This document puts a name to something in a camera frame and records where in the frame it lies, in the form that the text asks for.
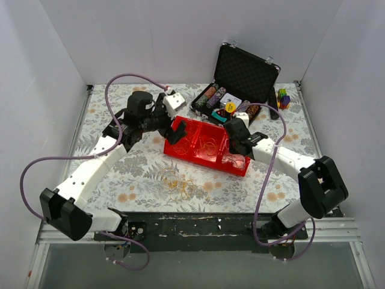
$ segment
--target yellow chip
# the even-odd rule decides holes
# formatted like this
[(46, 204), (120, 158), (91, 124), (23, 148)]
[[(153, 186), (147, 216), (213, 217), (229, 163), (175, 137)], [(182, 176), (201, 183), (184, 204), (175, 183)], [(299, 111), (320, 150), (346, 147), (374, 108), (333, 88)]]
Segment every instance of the yellow chip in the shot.
[(228, 113), (232, 113), (233, 111), (235, 111), (235, 109), (236, 109), (236, 106), (234, 102), (229, 102), (226, 104), (226, 111)]

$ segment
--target black metal base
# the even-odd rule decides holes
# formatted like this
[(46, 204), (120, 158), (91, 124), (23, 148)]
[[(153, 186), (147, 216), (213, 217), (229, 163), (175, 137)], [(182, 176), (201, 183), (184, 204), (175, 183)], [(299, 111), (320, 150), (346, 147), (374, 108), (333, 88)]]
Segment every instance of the black metal base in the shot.
[(343, 212), (341, 211), (340, 207), (337, 206), (336, 208), (334, 208), (330, 214), (327, 214), (325, 216), (325, 218), (343, 218), (344, 215), (343, 215)]
[[(127, 228), (131, 229), (132, 238), (141, 241), (152, 252), (247, 250), (254, 253), (269, 253), (269, 247), (258, 246), (254, 240), (251, 230), (253, 214), (134, 212), (124, 214), (127, 218), (123, 223), (126, 222)], [(257, 226), (260, 227), (270, 220), (271, 214), (260, 215)], [(120, 226), (115, 234), (126, 235), (126, 231), (123, 232)], [(258, 229), (258, 236), (261, 241), (279, 237), (263, 235), (260, 229)], [(300, 230), (295, 238), (307, 239), (306, 230)], [(113, 240), (100, 234), (96, 234), (94, 239), (96, 241)], [(131, 253), (141, 251), (137, 246), (131, 247)]]

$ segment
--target colorful cube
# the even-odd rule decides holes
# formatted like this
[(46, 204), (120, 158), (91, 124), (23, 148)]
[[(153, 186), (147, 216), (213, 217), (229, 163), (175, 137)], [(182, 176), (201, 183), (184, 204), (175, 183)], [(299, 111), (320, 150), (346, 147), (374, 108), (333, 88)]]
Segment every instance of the colorful cube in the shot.
[(286, 89), (280, 89), (278, 91), (279, 108), (284, 110), (289, 107), (290, 96), (286, 94)]

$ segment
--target teal object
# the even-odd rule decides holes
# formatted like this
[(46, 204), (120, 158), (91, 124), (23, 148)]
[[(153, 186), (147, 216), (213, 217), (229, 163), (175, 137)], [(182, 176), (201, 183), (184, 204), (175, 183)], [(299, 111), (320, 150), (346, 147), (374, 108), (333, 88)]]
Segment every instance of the teal object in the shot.
[(220, 122), (226, 122), (227, 119), (225, 119), (224, 117), (221, 117), (219, 114), (217, 114), (216, 111), (213, 111), (211, 113), (212, 116), (214, 116), (217, 120), (219, 120)]

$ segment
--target glass panel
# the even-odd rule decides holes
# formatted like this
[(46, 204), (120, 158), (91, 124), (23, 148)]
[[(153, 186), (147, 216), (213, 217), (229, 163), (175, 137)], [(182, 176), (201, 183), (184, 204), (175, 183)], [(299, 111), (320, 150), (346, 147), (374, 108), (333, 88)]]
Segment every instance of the glass panel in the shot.
[[(301, 250), (306, 244), (296, 244)], [(140, 265), (145, 254), (125, 258)], [(102, 244), (52, 244), (40, 288), (362, 288), (349, 243), (315, 243), (287, 264), (251, 252), (152, 252), (131, 272), (105, 261)]]

